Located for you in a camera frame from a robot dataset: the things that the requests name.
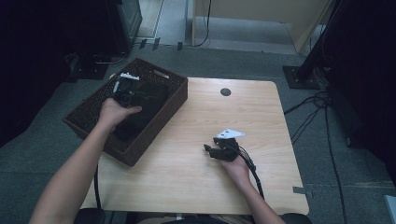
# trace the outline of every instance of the person's left hand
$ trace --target person's left hand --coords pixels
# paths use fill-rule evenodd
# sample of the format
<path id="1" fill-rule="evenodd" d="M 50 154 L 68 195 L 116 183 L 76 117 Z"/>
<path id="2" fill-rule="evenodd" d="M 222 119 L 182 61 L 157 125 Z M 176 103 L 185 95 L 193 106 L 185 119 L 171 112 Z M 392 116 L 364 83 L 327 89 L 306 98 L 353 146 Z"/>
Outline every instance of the person's left hand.
<path id="1" fill-rule="evenodd" d="M 126 117 L 138 113 L 141 110 L 141 106 L 124 108 L 113 98 L 107 98 L 102 104 L 98 124 L 111 128 L 110 130 L 112 131 L 120 122 L 126 119 Z"/>

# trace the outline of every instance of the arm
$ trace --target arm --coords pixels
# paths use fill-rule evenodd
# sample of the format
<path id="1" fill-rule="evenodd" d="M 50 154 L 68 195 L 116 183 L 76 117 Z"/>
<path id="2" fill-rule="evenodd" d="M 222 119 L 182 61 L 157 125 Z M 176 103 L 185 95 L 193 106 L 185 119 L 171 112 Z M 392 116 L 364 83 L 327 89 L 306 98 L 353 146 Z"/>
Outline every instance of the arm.
<path id="1" fill-rule="evenodd" d="M 51 178 L 41 194 L 30 223 L 74 223 L 111 131 L 141 107 L 122 108 L 113 99 L 103 103 L 100 118 L 88 137 Z"/>
<path id="2" fill-rule="evenodd" d="M 285 223 L 253 187 L 249 178 L 248 166 L 240 156 L 234 161 L 220 161 L 220 163 L 244 196 L 256 223 Z"/>

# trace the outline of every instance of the white object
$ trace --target white object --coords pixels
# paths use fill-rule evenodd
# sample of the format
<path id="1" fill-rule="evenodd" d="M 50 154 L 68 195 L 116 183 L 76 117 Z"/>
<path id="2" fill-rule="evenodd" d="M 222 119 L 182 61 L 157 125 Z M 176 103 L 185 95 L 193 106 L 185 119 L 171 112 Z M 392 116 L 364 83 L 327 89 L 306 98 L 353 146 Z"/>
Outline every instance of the white object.
<path id="1" fill-rule="evenodd" d="M 176 213 L 176 220 L 181 220 L 181 219 L 183 219 L 183 214 Z"/>
<path id="2" fill-rule="evenodd" d="M 218 134 L 218 138 L 223 138 L 223 139 L 229 139 L 229 138 L 241 137 L 241 136 L 245 136 L 245 134 L 231 129 L 226 129 L 222 133 Z"/>
<path id="3" fill-rule="evenodd" d="M 120 85 L 120 82 L 117 81 L 117 82 L 116 82 L 116 85 L 114 85 L 113 93 L 115 93 L 115 92 L 117 91 L 117 89 L 119 88 L 119 85 Z"/>
<path id="4" fill-rule="evenodd" d="M 121 73 L 120 76 L 121 76 L 121 77 L 130 78 L 130 79 L 134 79 L 134 80 L 140 80 L 140 77 L 132 76 L 132 75 L 130 75 L 129 73 Z"/>
<path id="5" fill-rule="evenodd" d="M 396 224 L 396 197 L 385 195 L 385 201 L 387 201 L 390 219 L 393 224 Z"/>

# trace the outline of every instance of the wooden table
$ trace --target wooden table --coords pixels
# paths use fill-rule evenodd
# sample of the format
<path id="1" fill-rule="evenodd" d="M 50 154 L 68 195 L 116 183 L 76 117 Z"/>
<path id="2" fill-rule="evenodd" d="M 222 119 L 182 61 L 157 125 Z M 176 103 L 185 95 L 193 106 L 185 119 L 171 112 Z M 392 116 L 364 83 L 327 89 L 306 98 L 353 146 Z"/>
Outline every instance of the wooden table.
<path id="1" fill-rule="evenodd" d="M 232 94 L 223 96 L 228 88 Z M 106 210 L 249 214 L 247 205 L 204 144 L 225 129 L 253 159 L 266 201 L 278 214 L 308 213 L 281 103 L 273 82 L 189 78 L 189 99 L 134 167 L 104 153 L 99 190 Z M 82 207 L 95 207 L 93 186 Z"/>
<path id="2" fill-rule="evenodd" d="M 329 14 L 331 3 L 332 0 L 213 0 L 210 17 L 285 22 L 296 51 L 301 52 Z M 196 17 L 207 17 L 209 0 L 193 0 L 192 7 L 191 42 L 195 45 Z"/>

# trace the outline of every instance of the forearm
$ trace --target forearm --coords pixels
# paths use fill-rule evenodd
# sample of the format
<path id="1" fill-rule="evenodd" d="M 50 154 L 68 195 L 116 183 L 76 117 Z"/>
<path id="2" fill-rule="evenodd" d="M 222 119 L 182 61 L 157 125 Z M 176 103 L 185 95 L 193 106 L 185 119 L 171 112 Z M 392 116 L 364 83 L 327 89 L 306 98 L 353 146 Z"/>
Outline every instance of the forearm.
<path id="1" fill-rule="evenodd" d="M 74 222 L 110 131 L 103 125 L 97 125 L 55 173 L 35 207 L 31 223 L 55 223 L 60 220 Z"/>
<path id="2" fill-rule="evenodd" d="M 236 183 L 236 185 L 243 194 L 256 223 L 285 223 L 262 198 L 259 192 L 254 189 L 249 180 L 241 181 Z"/>

